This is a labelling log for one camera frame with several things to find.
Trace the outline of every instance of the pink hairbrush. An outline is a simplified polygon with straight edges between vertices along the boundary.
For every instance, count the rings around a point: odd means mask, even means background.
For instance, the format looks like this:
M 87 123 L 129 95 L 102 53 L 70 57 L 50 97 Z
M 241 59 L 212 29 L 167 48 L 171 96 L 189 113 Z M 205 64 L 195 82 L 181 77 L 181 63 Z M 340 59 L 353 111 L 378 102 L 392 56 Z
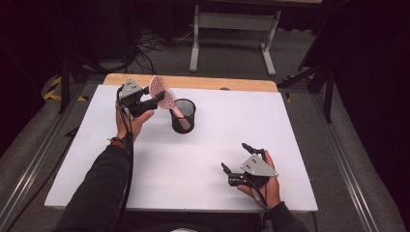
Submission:
M 162 76 L 156 75 L 151 79 L 149 91 L 151 97 L 155 98 L 156 95 L 164 92 L 163 100 L 158 102 L 158 106 L 163 109 L 170 109 L 174 112 L 175 116 L 178 117 L 178 120 L 181 123 L 181 126 L 184 130 L 188 130 L 190 128 L 190 123 L 185 119 L 184 114 L 178 109 L 175 105 L 175 97 L 174 94 L 168 89 L 165 85 Z

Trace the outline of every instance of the person's right hand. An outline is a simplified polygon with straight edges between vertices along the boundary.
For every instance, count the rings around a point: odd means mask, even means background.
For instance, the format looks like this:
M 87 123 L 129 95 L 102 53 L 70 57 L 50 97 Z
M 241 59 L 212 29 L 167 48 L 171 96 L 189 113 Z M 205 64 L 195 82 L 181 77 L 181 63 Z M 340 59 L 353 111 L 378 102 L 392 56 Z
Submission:
M 265 150 L 265 158 L 266 158 L 266 162 L 275 169 L 275 165 L 274 165 L 274 162 L 272 161 L 271 155 L 266 150 Z M 237 189 L 244 192 L 248 196 L 255 198 L 253 196 L 253 193 L 250 187 L 239 185 L 237 186 Z M 263 197 L 266 199 L 266 204 L 268 205 L 269 209 L 274 208 L 275 206 L 277 206 L 278 203 L 280 203 L 279 182 L 276 177 L 271 177 L 269 179 L 269 182 L 264 187 L 260 188 L 259 191 L 262 193 Z

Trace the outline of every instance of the person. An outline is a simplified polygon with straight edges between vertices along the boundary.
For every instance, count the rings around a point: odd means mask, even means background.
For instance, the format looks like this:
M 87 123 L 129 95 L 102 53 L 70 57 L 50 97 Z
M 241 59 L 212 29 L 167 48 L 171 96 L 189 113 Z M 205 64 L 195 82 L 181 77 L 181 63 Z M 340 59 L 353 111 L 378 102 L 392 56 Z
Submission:
M 124 115 L 127 127 L 131 122 L 132 142 L 141 133 L 142 125 L 153 115 L 154 110 L 148 110 L 132 121 Z M 94 161 L 53 232 L 115 230 L 130 170 L 129 154 L 121 140 L 125 137 L 127 129 L 118 110 L 116 110 L 116 125 L 116 136 L 109 139 L 110 144 Z M 275 168 L 269 152 L 266 151 L 265 154 L 268 164 Z M 249 187 L 237 186 L 237 189 L 253 197 Z M 304 224 L 294 217 L 280 200 L 276 177 L 271 177 L 260 192 L 265 197 L 269 208 L 265 213 L 266 219 L 272 222 L 274 231 L 307 231 Z

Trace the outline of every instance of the hand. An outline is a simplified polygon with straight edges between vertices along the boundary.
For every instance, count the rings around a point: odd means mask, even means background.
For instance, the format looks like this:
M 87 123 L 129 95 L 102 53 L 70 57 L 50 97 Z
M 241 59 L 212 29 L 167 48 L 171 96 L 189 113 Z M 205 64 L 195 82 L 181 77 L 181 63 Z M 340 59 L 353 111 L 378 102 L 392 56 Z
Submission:
M 274 162 L 272 161 L 271 155 L 269 155 L 268 151 L 265 151 L 265 158 L 266 162 L 275 169 Z M 237 186 L 237 189 L 244 192 L 248 196 L 255 198 L 250 187 L 239 185 Z M 277 206 L 278 203 L 280 203 L 279 182 L 276 177 L 271 177 L 269 179 L 269 182 L 259 190 L 262 193 L 263 197 L 266 199 L 266 204 L 268 205 L 268 208 L 274 208 L 275 206 Z
M 132 142 L 136 140 L 142 129 L 142 124 L 148 121 L 154 115 L 154 110 L 145 111 L 141 116 L 134 118 L 131 121 L 132 126 Z M 124 118 L 127 123 L 128 128 L 130 128 L 130 117 L 124 113 Z M 115 107 L 115 121 L 117 123 L 117 137 L 124 138 L 126 136 L 127 130 L 121 119 L 120 111 Z

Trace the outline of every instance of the black sleeve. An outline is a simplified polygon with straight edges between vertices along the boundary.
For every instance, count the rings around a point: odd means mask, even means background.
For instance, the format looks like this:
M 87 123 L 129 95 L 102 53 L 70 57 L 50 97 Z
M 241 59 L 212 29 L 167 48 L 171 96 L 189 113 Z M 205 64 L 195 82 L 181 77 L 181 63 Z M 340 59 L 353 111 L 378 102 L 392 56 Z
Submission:
M 108 145 L 94 161 L 53 231 L 113 231 L 129 169 L 129 155 Z
M 266 219 L 272 222 L 272 228 L 275 232 L 308 231 L 305 225 L 292 215 L 283 201 L 266 212 Z

